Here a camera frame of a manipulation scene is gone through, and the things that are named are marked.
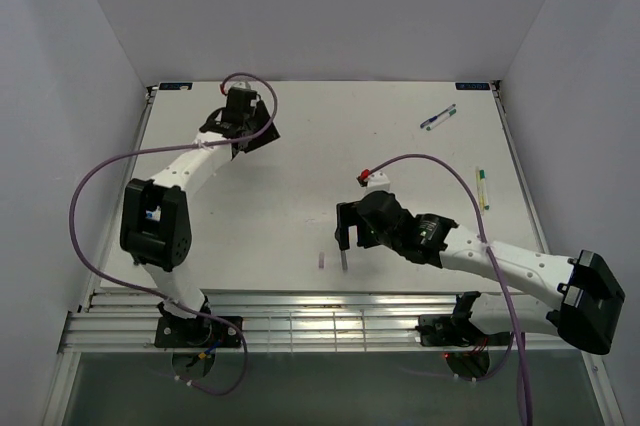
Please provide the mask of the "purple marker pen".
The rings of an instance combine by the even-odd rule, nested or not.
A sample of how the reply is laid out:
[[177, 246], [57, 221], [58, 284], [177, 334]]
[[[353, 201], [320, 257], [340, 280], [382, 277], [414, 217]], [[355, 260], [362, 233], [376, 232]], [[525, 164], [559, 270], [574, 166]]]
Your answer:
[[348, 271], [347, 251], [346, 250], [341, 250], [340, 251], [340, 256], [341, 256], [341, 267], [342, 267], [342, 270], [344, 272], [347, 272]]

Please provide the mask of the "green capped marker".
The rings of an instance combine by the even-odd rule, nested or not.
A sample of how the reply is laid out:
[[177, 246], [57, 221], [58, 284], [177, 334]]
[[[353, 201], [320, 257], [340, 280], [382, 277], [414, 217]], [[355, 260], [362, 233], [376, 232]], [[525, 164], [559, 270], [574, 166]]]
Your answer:
[[452, 117], [453, 115], [455, 115], [457, 113], [456, 104], [452, 104], [448, 108], [450, 108], [450, 111], [448, 113], [446, 113], [445, 115], [443, 115], [439, 119], [437, 119], [435, 122], [433, 122], [430, 125], [428, 125], [425, 128], [425, 130], [426, 131], [431, 131], [431, 130], [435, 129], [442, 122], [448, 120], [450, 117]]

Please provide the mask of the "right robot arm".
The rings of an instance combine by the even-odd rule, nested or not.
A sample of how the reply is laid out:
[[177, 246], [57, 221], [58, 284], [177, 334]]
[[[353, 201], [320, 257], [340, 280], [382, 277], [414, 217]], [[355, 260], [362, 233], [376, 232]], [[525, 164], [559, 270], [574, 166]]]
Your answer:
[[572, 258], [501, 242], [487, 245], [452, 219], [412, 215], [382, 190], [337, 204], [335, 239], [341, 251], [350, 247], [351, 228], [361, 248], [384, 246], [411, 263], [505, 282], [515, 290], [509, 299], [464, 292], [451, 313], [420, 317], [416, 329], [425, 346], [504, 345], [510, 333], [521, 331], [557, 336], [595, 355], [611, 350], [625, 293], [595, 252], [583, 250]]

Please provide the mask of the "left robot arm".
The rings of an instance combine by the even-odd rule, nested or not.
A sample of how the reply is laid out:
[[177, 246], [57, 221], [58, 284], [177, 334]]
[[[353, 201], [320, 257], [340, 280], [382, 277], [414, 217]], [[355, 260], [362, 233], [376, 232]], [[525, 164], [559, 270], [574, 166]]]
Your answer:
[[150, 178], [131, 179], [124, 192], [120, 247], [143, 267], [163, 295], [163, 313], [180, 318], [178, 334], [190, 345], [205, 343], [212, 322], [201, 314], [206, 299], [186, 266], [192, 244], [189, 201], [218, 169], [238, 154], [279, 138], [259, 93], [233, 86], [224, 107], [199, 128], [195, 147]]

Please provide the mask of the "yellow highlighter pen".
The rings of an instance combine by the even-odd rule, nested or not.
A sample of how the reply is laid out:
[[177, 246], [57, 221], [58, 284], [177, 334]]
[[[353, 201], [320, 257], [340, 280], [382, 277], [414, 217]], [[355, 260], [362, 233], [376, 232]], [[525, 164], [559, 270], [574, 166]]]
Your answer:
[[486, 212], [490, 209], [490, 203], [488, 200], [487, 187], [486, 187], [486, 174], [482, 168], [476, 168], [476, 189], [478, 195], [478, 203], [482, 212]]

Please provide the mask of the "left blue corner label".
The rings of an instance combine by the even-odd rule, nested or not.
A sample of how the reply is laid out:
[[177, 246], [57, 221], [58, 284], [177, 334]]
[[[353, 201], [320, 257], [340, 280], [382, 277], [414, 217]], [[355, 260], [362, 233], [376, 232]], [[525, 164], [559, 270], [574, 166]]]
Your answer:
[[158, 86], [159, 91], [189, 91], [193, 87], [191, 82], [163, 82]]

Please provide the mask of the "blue corner label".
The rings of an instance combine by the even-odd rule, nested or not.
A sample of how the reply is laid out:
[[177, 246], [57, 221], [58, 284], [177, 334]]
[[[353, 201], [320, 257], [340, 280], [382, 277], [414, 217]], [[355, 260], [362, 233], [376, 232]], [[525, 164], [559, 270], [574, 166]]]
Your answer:
[[189, 91], [193, 87], [191, 82], [163, 82], [158, 86], [159, 91]]
[[456, 82], [455, 88], [460, 91], [490, 91], [491, 86], [487, 82]]

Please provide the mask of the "right blue corner label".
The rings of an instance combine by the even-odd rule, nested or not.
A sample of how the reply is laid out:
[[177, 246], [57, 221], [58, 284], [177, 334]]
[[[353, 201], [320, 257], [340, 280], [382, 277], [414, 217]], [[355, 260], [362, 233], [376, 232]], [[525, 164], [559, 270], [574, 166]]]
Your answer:
[[460, 91], [490, 91], [491, 86], [487, 82], [456, 82], [455, 88]]

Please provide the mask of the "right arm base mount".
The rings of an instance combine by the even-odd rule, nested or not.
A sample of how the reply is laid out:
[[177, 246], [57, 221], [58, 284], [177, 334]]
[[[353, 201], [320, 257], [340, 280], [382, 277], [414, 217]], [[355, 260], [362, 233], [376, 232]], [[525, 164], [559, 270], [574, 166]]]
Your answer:
[[496, 299], [499, 306], [507, 306], [503, 295], [481, 293], [479, 291], [464, 292], [455, 297], [455, 306], [448, 315], [420, 315], [414, 329], [420, 336], [420, 344], [427, 346], [477, 347], [507, 346], [511, 339], [512, 320], [506, 310], [507, 326], [496, 333], [488, 333], [476, 326], [472, 317], [479, 317], [480, 300]]

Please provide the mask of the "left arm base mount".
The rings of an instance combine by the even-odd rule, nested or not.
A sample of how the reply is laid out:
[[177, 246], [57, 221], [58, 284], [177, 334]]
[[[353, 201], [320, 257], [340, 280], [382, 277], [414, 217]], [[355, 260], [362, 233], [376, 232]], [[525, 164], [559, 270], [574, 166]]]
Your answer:
[[207, 349], [211, 346], [235, 349], [241, 346], [241, 341], [233, 328], [219, 322], [169, 315], [158, 320], [154, 346], [164, 349]]

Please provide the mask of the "aluminium frame rail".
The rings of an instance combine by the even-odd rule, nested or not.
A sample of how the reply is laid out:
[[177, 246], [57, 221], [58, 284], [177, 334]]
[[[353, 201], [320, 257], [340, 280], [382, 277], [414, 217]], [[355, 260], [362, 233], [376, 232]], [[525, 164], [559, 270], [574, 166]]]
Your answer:
[[[100, 291], [68, 316], [64, 353], [152, 352], [158, 298]], [[240, 316], [252, 353], [418, 352], [422, 315], [452, 312], [452, 295], [211, 293], [212, 311]]]

